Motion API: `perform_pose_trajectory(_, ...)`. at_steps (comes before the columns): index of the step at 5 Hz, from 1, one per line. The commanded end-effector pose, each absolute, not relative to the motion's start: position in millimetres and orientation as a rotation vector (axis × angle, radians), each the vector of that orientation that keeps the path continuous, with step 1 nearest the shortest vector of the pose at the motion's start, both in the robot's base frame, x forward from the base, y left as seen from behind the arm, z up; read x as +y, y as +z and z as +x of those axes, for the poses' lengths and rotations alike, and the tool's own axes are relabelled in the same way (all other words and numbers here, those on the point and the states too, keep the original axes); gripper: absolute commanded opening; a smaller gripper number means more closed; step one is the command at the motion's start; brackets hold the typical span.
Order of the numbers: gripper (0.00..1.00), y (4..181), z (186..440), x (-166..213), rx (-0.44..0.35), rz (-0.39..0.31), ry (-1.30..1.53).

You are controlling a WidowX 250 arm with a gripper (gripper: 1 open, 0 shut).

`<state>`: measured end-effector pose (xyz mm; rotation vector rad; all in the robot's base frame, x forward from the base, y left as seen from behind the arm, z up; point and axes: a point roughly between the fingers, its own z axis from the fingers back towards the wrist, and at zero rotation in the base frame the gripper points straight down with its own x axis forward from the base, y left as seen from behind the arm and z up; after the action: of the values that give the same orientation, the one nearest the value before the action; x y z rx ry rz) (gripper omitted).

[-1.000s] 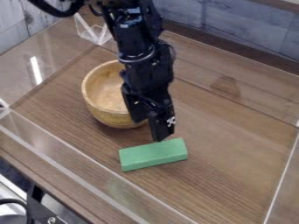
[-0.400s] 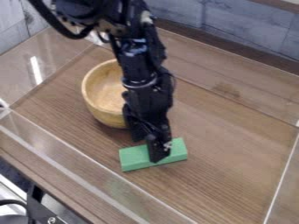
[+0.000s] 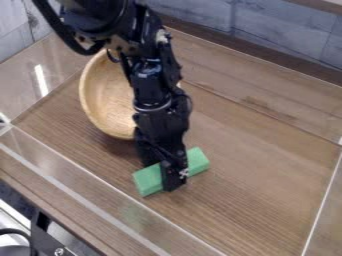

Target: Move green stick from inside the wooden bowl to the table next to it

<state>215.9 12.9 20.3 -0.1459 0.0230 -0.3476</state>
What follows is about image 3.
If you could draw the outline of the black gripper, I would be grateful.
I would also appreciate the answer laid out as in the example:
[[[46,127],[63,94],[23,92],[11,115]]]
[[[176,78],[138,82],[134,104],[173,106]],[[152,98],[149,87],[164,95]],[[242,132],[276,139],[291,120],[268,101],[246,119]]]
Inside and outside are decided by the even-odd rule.
[[[190,128],[193,101],[189,96],[177,96],[172,105],[153,112],[137,112],[136,147],[145,167],[161,162],[162,188],[168,192],[188,183],[189,159],[184,136]]]

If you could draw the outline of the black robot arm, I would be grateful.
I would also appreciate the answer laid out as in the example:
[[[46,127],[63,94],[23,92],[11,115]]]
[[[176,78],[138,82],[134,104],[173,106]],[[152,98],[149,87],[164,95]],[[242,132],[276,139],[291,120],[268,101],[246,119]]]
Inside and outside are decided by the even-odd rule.
[[[81,55],[105,50],[124,68],[134,91],[134,139],[145,165],[161,166],[162,189],[188,183],[185,134],[193,100],[180,86],[182,66],[173,36],[141,0],[33,0],[65,44]]]

